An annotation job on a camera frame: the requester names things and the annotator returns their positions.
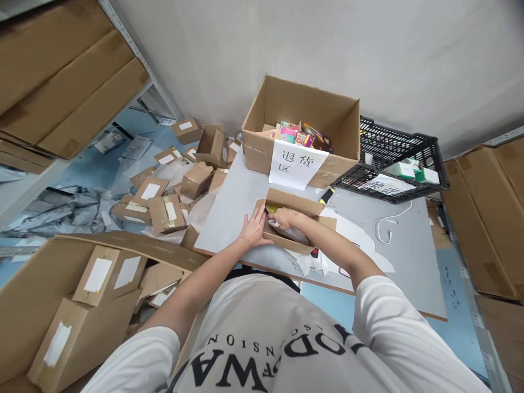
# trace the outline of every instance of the white t-shirt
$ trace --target white t-shirt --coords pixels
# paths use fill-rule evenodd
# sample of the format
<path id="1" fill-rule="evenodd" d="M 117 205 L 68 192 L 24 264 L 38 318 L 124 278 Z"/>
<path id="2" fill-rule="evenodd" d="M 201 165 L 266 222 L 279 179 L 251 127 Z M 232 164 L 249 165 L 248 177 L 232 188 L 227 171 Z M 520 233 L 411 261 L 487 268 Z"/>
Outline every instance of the white t-shirt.
<path id="1" fill-rule="evenodd" d="M 277 279 L 243 276 L 218 289 L 176 375 L 178 337 L 152 327 L 82 392 L 489 392 L 386 277 L 360 283 L 353 330 Z"/>

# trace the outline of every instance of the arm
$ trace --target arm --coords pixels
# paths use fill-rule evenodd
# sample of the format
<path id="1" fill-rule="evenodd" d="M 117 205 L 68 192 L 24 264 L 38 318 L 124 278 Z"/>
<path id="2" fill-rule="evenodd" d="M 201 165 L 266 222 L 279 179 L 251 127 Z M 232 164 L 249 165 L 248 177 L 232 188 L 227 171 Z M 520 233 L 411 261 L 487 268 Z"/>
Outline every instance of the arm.
<path id="1" fill-rule="evenodd" d="M 271 240 L 262 239 L 264 220 L 264 206 L 254 210 L 251 220 L 245 215 L 239 238 L 191 273 L 140 330 L 166 326 L 177 333 L 182 345 L 193 320 L 239 259 L 252 247 L 273 244 Z"/>
<path id="2" fill-rule="evenodd" d="M 349 273 L 355 291 L 366 277 L 385 276 L 364 251 L 341 234 L 302 213 L 278 209 L 269 218 L 277 220 L 282 229 L 295 227 L 304 233 L 329 259 Z"/>

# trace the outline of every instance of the person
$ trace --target person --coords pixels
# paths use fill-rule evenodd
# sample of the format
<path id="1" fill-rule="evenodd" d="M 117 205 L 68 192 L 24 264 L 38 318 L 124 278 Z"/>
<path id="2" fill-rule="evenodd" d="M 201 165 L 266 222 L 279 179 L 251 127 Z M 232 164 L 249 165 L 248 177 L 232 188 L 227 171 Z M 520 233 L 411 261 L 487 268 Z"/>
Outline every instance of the person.
<path id="1" fill-rule="evenodd" d="M 489 392 L 357 246 L 293 210 L 269 217 L 283 229 L 298 228 L 349 273 L 353 333 L 273 277 L 224 282 L 248 250 L 272 244 L 262 238 L 261 207 L 249 220 L 245 215 L 236 241 L 189 275 L 116 349 L 83 392 Z M 193 321 L 193 340 L 182 351 L 189 355 L 175 370 Z"/>

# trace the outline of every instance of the small cardboard box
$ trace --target small cardboard box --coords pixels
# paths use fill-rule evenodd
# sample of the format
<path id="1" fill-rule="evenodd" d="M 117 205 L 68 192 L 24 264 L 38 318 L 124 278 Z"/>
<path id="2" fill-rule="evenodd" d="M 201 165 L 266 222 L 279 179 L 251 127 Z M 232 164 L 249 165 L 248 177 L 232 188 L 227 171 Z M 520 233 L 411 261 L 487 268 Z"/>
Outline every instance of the small cardboard box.
<path id="1" fill-rule="evenodd" d="M 229 169 L 218 168 L 213 173 L 213 180 L 211 180 L 211 185 L 209 186 L 209 192 L 220 187 L 225 180 L 225 177 L 228 175 Z"/>
<path id="2" fill-rule="evenodd" d="M 153 172 L 155 171 L 154 166 L 150 166 L 149 168 L 144 169 L 139 174 L 134 175 L 130 178 L 131 183 L 135 186 L 135 188 L 138 190 L 142 184 L 144 184 L 144 181 L 148 176 L 151 176 Z"/>
<path id="3" fill-rule="evenodd" d="M 264 125 L 305 121 L 331 139 L 329 154 L 309 185 L 326 188 L 360 159 L 360 101 L 266 75 L 242 125 L 246 166 L 269 174 L 275 140 L 260 135 Z"/>
<path id="4" fill-rule="evenodd" d="M 121 220 L 145 224 L 148 226 L 153 225 L 151 222 L 149 207 L 133 203 L 133 196 L 129 194 L 124 195 L 120 202 L 113 206 L 111 212 Z"/>
<path id="5" fill-rule="evenodd" d="M 182 157 L 182 154 L 175 147 L 171 146 L 169 149 L 158 153 L 154 158 L 159 164 L 167 165 L 180 157 Z"/>
<path id="6" fill-rule="evenodd" d="M 96 246 L 73 300 L 99 306 L 136 290 L 146 262 L 131 251 Z"/>
<path id="7" fill-rule="evenodd" d="M 216 168 L 227 166 L 229 146 L 228 138 L 224 135 L 220 126 L 211 124 L 204 125 L 204 132 L 195 153 L 197 162 L 205 162 Z"/>
<path id="8" fill-rule="evenodd" d="M 161 196 L 168 184 L 169 181 L 167 180 L 148 176 L 136 192 L 132 202 L 140 206 L 149 207 L 149 199 Z"/>
<path id="9" fill-rule="evenodd" d="M 320 213 L 322 213 L 324 205 L 317 201 L 301 198 L 297 195 L 288 194 L 283 191 L 270 188 L 267 192 L 266 198 L 257 201 L 256 207 L 261 207 L 262 205 L 275 208 L 287 207 L 288 209 L 296 210 L 297 212 L 311 217 L 313 220 L 325 225 L 328 228 L 331 228 L 332 230 L 337 229 L 337 220 L 335 218 L 320 217 Z M 265 239 L 271 239 L 278 247 L 282 247 L 302 255 L 310 254 L 311 251 L 313 251 L 315 248 L 315 245 L 312 242 L 309 242 L 309 245 L 303 245 L 283 237 L 281 234 L 275 231 L 271 225 L 269 225 L 269 220 L 267 217 L 264 223 L 262 237 Z"/>
<path id="10" fill-rule="evenodd" d="M 198 163 L 184 175 L 180 192 L 188 198 L 196 199 L 209 187 L 212 173 L 213 167 L 207 166 L 203 162 Z"/>
<path id="11" fill-rule="evenodd" d="M 123 342 L 140 291 L 91 307 L 64 298 L 27 377 L 58 393 L 102 364 Z"/>
<path id="12" fill-rule="evenodd" d="M 156 233 L 170 234 L 186 227 L 180 200 L 176 194 L 151 198 L 149 209 Z"/>
<path id="13" fill-rule="evenodd" d="M 195 157 L 196 152 L 197 150 L 194 147 L 190 147 L 188 150 L 184 151 L 182 155 L 189 162 L 197 162 L 197 158 Z"/>
<path id="14" fill-rule="evenodd" d="M 202 135 L 202 125 L 194 117 L 175 123 L 172 128 L 176 139 L 183 145 L 200 140 Z"/>

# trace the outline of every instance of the charging cable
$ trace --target charging cable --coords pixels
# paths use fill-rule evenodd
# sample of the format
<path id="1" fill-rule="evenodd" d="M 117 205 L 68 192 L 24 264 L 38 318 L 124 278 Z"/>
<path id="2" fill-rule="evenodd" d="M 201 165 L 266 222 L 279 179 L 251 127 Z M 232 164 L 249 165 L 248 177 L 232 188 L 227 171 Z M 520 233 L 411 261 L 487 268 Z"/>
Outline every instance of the charging cable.
<path id="1" fill-rule="evenodd" d="M 402 213 L 399 213 L 397 215 L 394 215 L 394 216 L 387 216 L 387 217 L 384 217 L 384 218 L 381 218 L 380 221 L 377 223 L 377 233 L 375 234 L 375 237 L 380 240 L 382 243 L 384 244 L 389 244 L 391 243 L 391 239 L 393 238 L 393 234 L 391 233 L 391 231 L 388 231 L 388 241 L 385 242 L 384 240 L 382 240 L 380 238 L 380 223 L 384 220 L 387 220 L 389 223 L 392 223 L 392 224 L 398 224 L 397 221 L 393 221 L 393 220 L 389 220 L 388 218 L 395 218 L 395 217 L 399 217 L 401 215 L 403 215 L 404 213 L 406 213 L 409 209 L 411 209 L 413 207 L 413 201 L 409 201 L 409 207 L 402 211 Z"/>

